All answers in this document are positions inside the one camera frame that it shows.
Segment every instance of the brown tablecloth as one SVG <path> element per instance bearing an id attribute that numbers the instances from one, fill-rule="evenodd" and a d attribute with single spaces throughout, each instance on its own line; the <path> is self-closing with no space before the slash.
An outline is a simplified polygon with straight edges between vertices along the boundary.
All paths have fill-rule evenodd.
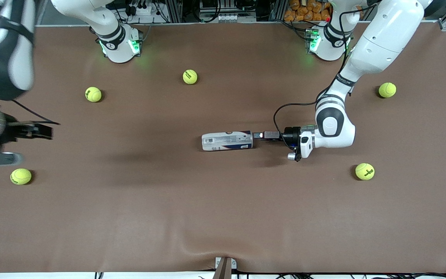
<path id="1" fill-rule="evenodd" d="M 313 101 L 339 66 L 306 55 L 279 24 L 156 26 L 142 57 L 122 65 L 87 28 L 38 28 L 36 83 L 19 100 L 62 126 L 53 141 L 5 149 L 36 176 L 15 186 L 14 167 L 0 168 L 0 272 L 203 270 L 217 256 L 246 272 L 446 272 L 446 32 L 436 23 L 356 85 L 351 147 L 300 163 L 283 144 L 201 151 L 205 133 L 273 129 L 278 106 Z M 196 85 L 182 81 L 186 69 Z M 398 92 L 381 99 L 387 81 Z M 89 86 L 106 99 L 85 100 Z M 284 109 L 278 123 L 313 124 L 314 108 Z M 372 180 L 353 178 L 361 162 Z"/>

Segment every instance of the cable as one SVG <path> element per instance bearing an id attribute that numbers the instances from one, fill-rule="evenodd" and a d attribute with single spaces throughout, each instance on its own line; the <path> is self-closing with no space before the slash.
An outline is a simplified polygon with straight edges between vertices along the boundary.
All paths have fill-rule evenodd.
<path id="1" fill-rule="evenodd" d="M 381 2 L 381 1 L 382 1 L 382 0 L 379 0 L 378 2 L 374 3 L 373 5 L 371 5 L 371 6 L 367 7 L 367 8 L 364 8 L 364 9 L 360 9 L 360 10 L 352 10 L 352 11 L 345 11 L 345 12 L 342 12 L 342 13 L 340 14 L 340 17 L 339 17 L 339 20 L 340 20 L 340 30 L 342 31 L 342 36 L 343 36 L 343 46 L 345 47 L 345 52 L 343 53 L 342 66 L 340 67 L 340 70 L 338 71 L 338 74 L 343 70 L 343 67 L 345 67 L 345 62 L 347 62 L 347 51 L 348 51 L 348 48 L 347 48 L 347 37 L 345 37 L 345 32 L 344 32 L 344 30 L 343 30 L 343 25 L 342 25 L 342 16 L 343 16 L 344 14 L 354 14 L 354 13 L 356 13 L 356 12 L 365 11 L 365 10 L 368 10 L 368 9 L 371 9 L 371 8 L 374 9 L 374 7 L 375 7 L 379 2 Z"/>
<path id="2" fill-rule="evenodd" d="M 282 21 L 281 19 L 277 19 L 277 18 L 275 18 L 275 19 L 273 19 L 272 21 L 278 21 L 278 22 L 281 22 L 281 23 L 283 23 L 283 25 L 285 25 L 286 27 L 292 29 L 292 26 L 291 26 L 291 25 L 289 25 L 289 24 L 286 23 L 285 21 Z M 313 25 L 313 26 L 319 26 L 319 27 L 321 27 L 321 25 L 319 25 L 319 24 L 317 24 L 317 23 L 314 23 L 314 22 L 311 22 L 311 21 L 302 21 L 302 22 L 309 23 L 309 24 L 311 24 L 311 25 Z M 305 31 L 306 29 L 303 29 L 303 28 L 297 28 L 297 30 L 299 30 L 299 31 Z"/>
<path id="3" fill-rule="evenodd" d="M 154 3 L 154 6 L 156 6 L 156 9 L 160 12 L 161 18 L 163 18 L 163 20 L 166 21 L 166 23 L 169 23 L 170 21 L 168 21 L 168 17 L 166 17 L 165 13 L 163 12 L 163 9 L 161 9 L 161 5 L 160 5 L 159 1 L 154 0 L 153 3 Z"/>
<path id="4" fill-rule="evenodd" d="M 149 25 L 149 29 L 147 30 L 145 37 L 142 38 L 142 42 L 145 42 L 147 40 L 147 36 L 149 36 L 149 33 L 151 33 L 151 28 L 153 27 L 153 23 L 154 23 L 154 17 L 153 17 L 153 21 Z"/>
<path id="5" fill-rule="evenodd" d="M 292 23 L 291 21 L 290 21 L 290 25 L 292 26 L 292 29 L 293 29 L 293 31 L 295 32 L 295 34 L 296 34 L 297 36 L 299 36 L 299 38 L 303 39 L 304 41 L 309 41 L 309 42 L 312 41 L 312 39 L 308 39 L 308 38 L 302 37 L 302 36 L 299 34 L 299 32 L 297 32 L 297 29 L 295 28 L 295 26 L 293 26 L 293 23 Z"/>
<path id="6" fill-rule="evenodd" d="M 240 2 L 240 0 L 233 0 L 233 5 L 237 9 L 240 9 L 242 11 L 252 11 L 252 10 L 255 10 L 257 7 L 257 1 L 253 1 L 254 3 L 252 4 L 252 6 L 244 6 L 244 5 L 241 5 L 239 2 Z"/>
<path id="7" fill-rule="evenodd" d="M 117 14 L 118 14 L 118 17 L 119 17 L 120 22 L 122 22 L 122 23 L 127 23 L 128 20 L 125 20 L 125 19 L 120 15 L 120 12 L 118 11 L 118 8 L 117 8 L 117 5 L 115 5 L 115 2 L 112 2 L 111 4 L 113 4 L 113 7 L 115 7 L 115 10 L 117 11 Z"/>
<path id="8" fill-rule="evenodd" d="M 369 10 L 369 13 L 367 13 L 367 15 L 363 18 L 363 21 L 367 21 L 369 16 L 371 15 L 371 13 L 373 12 L 373 10 L 375 9 L 374 5 L 373 8 Z"/>
<path id="9" fill-rule="evenodd" d="M 311 103 L 288 103 L 288 104 L 284 104 L 282 106 L 280 106 L 273 114 L 273 123 L 274 126 L 276 127 L 276 130 L 278 131 L 278 133 L 280 133 L 281 138 L 283 138 L 283 133 L 280 131 L 280 128 L 278 127 L 278 124 L 276 123 L 276 115 L 278 114 L 278 112 L 288 106 L 311 106 L 311 105 L 315 105 L 317 104 L 317 102 L 319 101 L 318 97 L 323 94 L 324 92 L 328 91 L 330 86 L 333 84 L 333 81 L 328 85 L 328 87 L 326 87 L 324 90 L 322 90 L 316 97 L 316 100 L 314 102 Z M 283 143 L 285 143 L 285 145 L 290 149 L 293 150 L 293 148 L 291 148 L 288 143 L 286 143 L 286 141 L 283 141 Z"/>
<path id="10" fill-rule="evenodd" d="M 16 101 L 16 100 L 12 100 L 12 102 L 16 103 L 17 105 L 19 105 L 20 107 L 22 107 L 24 110 L 26 110 L 26 111 L 32 113 L 33 115 L 35 115 L 35 116 L 37 116 L 37 117 L 39 117 L 39 118 L 41 118 L 41 119 L 46 120 L 47 122 L 49 122 L 49 124 L 51 124 L 51 122 L 52 122 L 52 124 L 55 124 L 55 125 L 61 125 L 61 124 L 58 123 L 58 122 L 54 122 L 54 121 L 49 120 L 48 118 L 46 118 L 46 117 L 44 117 L 44 116 L 39 115 L 38 113 L 35 113 L 34 111 L 32 111 L 31 109 L 27 108 L 27 107 L 24 106 L 23 104 L 20 104 L 20 103 L 19 103 L 18 101 Z"/>
<path id="11" fill-rule="evenodd" d="M 60 125 L 60 123 L 57 122 L 50 122 L 50 121 L 20 121 L 20 122 L 9 122 L 8 126 L 21 126 L 21 125 L 29 125 L 29 124 L 53 124 L 53 125 Z"/>
<path id="12" fill-rule="evenodd" d="M 198 17 L 197 16 L 197 14 L 196 14 L 196 12 L 195 12 L 195 7 L 196 7 L 196 2 L 197 2 L 198 0 L 193 0 L 192 1 L 192 14 L 193 14 L 193 16 L 195 17 L 195 19 L 197 20 L 197 21 L 199 21 L 199 22 L 202 22 L 202 23 L 209 23 L 209 22 L 211 22 L 211 21 L 214 21 L 218 16 L 219 16 L 219 14 L 220 14 L 220 11 L 221 11 L 221 3 L 220 3 L 220 0 L 215 0 L 216 1 L 216 9 L 215 9 L 215 11 L 214 11 L 214 15 L 213 15 L 213 17 L 209 20 L 209 21 L 204 21 L 203 19 L 200 19 L 200 17 Z"/>

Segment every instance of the black cable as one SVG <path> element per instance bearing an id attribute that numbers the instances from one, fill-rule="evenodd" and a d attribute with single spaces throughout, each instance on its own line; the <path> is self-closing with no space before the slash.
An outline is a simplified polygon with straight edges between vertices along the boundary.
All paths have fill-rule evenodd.
<path id="1" fill-rule="evenodd" d="M 292 26 L 292 29 L 293 29 L 293 31 L 295 32 L 295 34 L 296 34 L 297 36 L 299 36 L 299 38 L 303 39 L 304 41 L 312 41 L 312 39 L 308 39 L 308 38 L 302 37 L 302 35 L 299 34 L 299 32 L 297 31 L 297 29 L 295 28 L 295 26 L 293 26 L 292 21 L 290 21 L 290 25 Z"/>
<path id="2" fill-rule="evenodd" d="M 120 15 L 120 12 L 118 11 L 118 8 L 117 8 L 117 5 L 115 5 L 115 2 L 112 2 L 111 4 L 113 4 L 113 7 L 115 7 L 115 10 L 117 11 L 117 14 L 118 14 L 118 17 L 119 17 L 120 21 L 121 21 L 122 23 L 127 23 L 128 20 L 125 21 L 125 19 Z"/>
<path id="3" fill-rule="evenodd" d="M 285 21 L 282 21 L 281 19 L 273 19 L 272 21 L 278 21 L 278 22 L 281 22 L 283 25 L 285 25 L 286 27 L 288 27 L 288 28 L 290 28 L 290 29 L 292 29 L 292 26 L 291 25 L 289 25 L 288 23 L 286 23 Z M 314 22 L 311 22 L 311 21 L 302 21 L 302 22 L 305 22 L 305 23 L 309 23 L 309 24 L 311 24 L 311 25 L 313 25 L 313 26 L 319 26 L 319 27 L 321 27 L 321 25 L 319 25 L 319 24 L 317 24 L 317 23 L 314 23 Z M 306 31 L 306 29 L 304 29 L 304 28 L 297 28 L 297 30 L 299 30 L 299 31 Z"/>
<path id="4" fill-rule="evenodd" d="M 170 21 L 168 21 L 168 17 L 166 17 L 165 13 L 163 12 L 163 9 L 161 9 L 161 5 L 159 4 L 158 0 L 154 0 L 153 3 L 154 6 L 156 6 L 156 9 L 160 12 L 161 18 L 164 21 L 166 21 L 166 23 L 169 23 Z"/>
<path id="5" fill-rule="evenodd" d="M 237 7 L 237 9 L 240 9 L 242 11 L 253 11 L 257 7 L 257 1 L 255 1 L 252 6 L 244 6 L 241 5 L 239 2 L 240 0 L 233 0 L 233 5 Z"/>
<path id="6" fill-rule="evenodd" d="M 283 106 L 280 106 L 273 114 L 273 123 L 274 126 L 276 127 L 276 130 L 278 131 L 278 133 L 280 133 L 280 136 L 283 138 L 283 133 L 280 131 L 280 128 L 278 127 L 278 124 L 276 123 L 276 115 L 278 114 L 278 112 L 288 106 L 310 106 L 310 105 L 315 105 L 317 103 L 317 100 L 312 102 L 312 103 L 288 103 L 288 104 L 284 104 Z M 285 145 L 290 149 L 293 150 L 293 148 L 291 148 L 288 143 L 286 143 L 286 141 L 283 141 L 283 143 L 285 143 Z"/>
<path id="7" fill-rule="evenodd" d="M 53 122 L 53 121 L 31 121 L 32 124 L 53 124 L 53 125 L 61 125 L 58 122 Z"/>
<path id="8" fill-rule="evenodd" d="M 216 1 L 216 9 L 215 9 L 215 11 L 214 11 L 214 15 L 213 15 L 213 17 L 209 20 L 209 21 L 204 21 L 203 19 L 200 19 L 200 17 L 199 16 L 197 16 L 197 14 L 196 14 L 196 2 L 197 2 L 198 0 L 193 0 L 192 1 L 192 14 L 193 14 L 193 16 L 194 16 L 194 18 L 197 20 L 197 21 L 199 21 L 199 22 L 202 22 L 202 23 L 209 23 L 209 22 L 211 22 L 211 21 L 214 21 L 218 16 L 219 16 L 219 14 L 220 14 L 220 11 L 221 11 L 221 3 L 220 3 L 220 0 L 215 0 Z"/>
<path id="9" fill-rule="evenodd" d="M 58 122 L 54 122 L 53 120 L 50 120 L 50 119 L 48 119 L 48 118 L 46 118 L 46 117 L 44 117 L 44 116 L 39 115 L 38 113 L 35 113 L 34 111 L 32 111 L 31 109 L 27 108 L 26 106 L 24 106 L 23 104 L 19 103 L 19 102 L 16 101 L 16 100 L 12 100 L 12 102 L 16 103 L 17 105 L 19 105 L 20 107 L 22 107 L 24 110 L 26 110 L 26 111 L 32 113 L 33 115 L 35 115 L 35 116 L 37 116 L 37 117 L 39 117 L 39 118 L 41 118 L 41 119 L 46 120 L 47 122 L 52 122 L 52 123 L 55 124 L 55 125 L 61 125 L 61 124 L 58 123 Z"/>
<path id="10" fill-rule="evenodd" d="M 363 21 L 367 21 L 368 20 L 369 16 L 371 15 L 371 13 L 373 12 L 374 9 L 375 9 L 375 7 L 373 7 L 372 9 L 369 10 L 369 13 L 363 18 Z"/>
<path id="11" fill-rule="evenodd" d="M 347 51 L 348 51 L 348 47 L 347 47 L 347 37 L 345 37 L 345 31 L 343 30 L 343 25 L 342 25 L 342 16 L 344 14 L 354 14 L 356 12 L 361 12 L 361 11 L 365 11 L 368 9 L 374 9 L 374 7 L 381 2 L 381 0 L 379 0 L 378 2 L 374 3 L 373 5 L 364 8 L 364 9 L 360 9 L 360 10 L 352 10 L 352 11 L 345 11 L 342 12 L 340 14 L 339 20 L 340 20 L 340 30 L 342 31 L 342 36 L 343 36 L 343 46 L 345 47 L 345 52 L 343 53 L 343 61 L 342 61 L 342 66 L 340 67 L 340 70 L 338 71 L 338 74 L 343 70 L 343 67 L 345 67 L 345 62 L 347 62 Z"/>

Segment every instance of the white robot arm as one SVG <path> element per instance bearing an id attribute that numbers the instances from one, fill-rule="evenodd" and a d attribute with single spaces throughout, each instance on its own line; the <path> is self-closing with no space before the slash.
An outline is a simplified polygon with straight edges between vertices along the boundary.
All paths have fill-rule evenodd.
<path id="1" fill-rule="evenodd" d="M 53 0 L 58 11 L 89 23 L 103 52 L 113 62 L 127 62 L 140 54 L 140 32 L 121 24 L 103 6 L 112 0 Z M 14 100 L 32 88 L 32 53 L 36 0 L 0 0 L 0 100 Z M 18 122 L 0 111 L 0 166 L 22 161 L 17 153 L 2 152 L 2 145 L 18 138 L 53 138 L 53 129 L 35 122 Z"/>
<path id="2" fill-rule="evenodd" d="M 104 6 L 113 0 L 51 0 L 61 14 L 89 24 L 99 37 L 103 53 L 115 63 L 124 63 L 140 55 L 142 32 L 122 24 Z"/>
<path id="3" fill-rule="evenodd" d="M 331 18 L 326 23 L 321 23 L 318 34 L 321 40 L 317 47 L 310 51 L 323 60 L 333 61 L 340 58 L 345 51 L 343 38 L 347 38 L 347 44 L 350 42 L 350 35 L 355 26 L 359 22 L 360 15 L 358 12 L 351 14 L 343 14 L 346 11 L 357 10 L 358 5 L 366 5 L 366 0 L 329 0 L 333 7 Z"/>
<path id="4" fill-rule="evenodd" d="M 345 97 L 364 74 L 384 71 L 401 53 L 432 0 L 382 0 L 345 67 L 317 97 L 316 125 L 287 127 L 283 140 L 292 148 L 288 159 L 307 158 L 313 148 L 352 145 L 355 126 L 345 112 Z"/>

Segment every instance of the yellow tennis ball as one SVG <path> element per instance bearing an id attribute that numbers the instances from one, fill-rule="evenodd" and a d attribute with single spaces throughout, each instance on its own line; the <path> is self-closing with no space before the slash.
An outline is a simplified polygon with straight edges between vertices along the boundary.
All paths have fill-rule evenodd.
<path id="1" fill-rule="evenodd" d="M 393 83 L 383 83 L 378 90 L 378 93 L 383 98 L 389 98 L 395 95 L 397 87 Z"/>
<path id="2" fill-rule="evenodd" d="M 85 98 L 93 103 L 98 102 L 102 97 L 103 94 L 97 87 L 89 87 L 85 90 Z"/>
<path id="3" fill-rule="evenodd" d="M 184 82 L 194 84 L 197 81 L 197 73 L 194 70 L 184 71 Z"/>
<path id="4" fill-rule="evenodd" d="M 32 179 L 32 173 L 28 169 L 16 169 L 11 173 L 9 178 L 16 185 L 24 185 Z"/>
<path id="5" fill-rule="evenodd" d="M 361 180 L 370 180 L 375 176 L 375 168 L 368 163 L 359 164 L 355 168 L 355 175 Z"/>

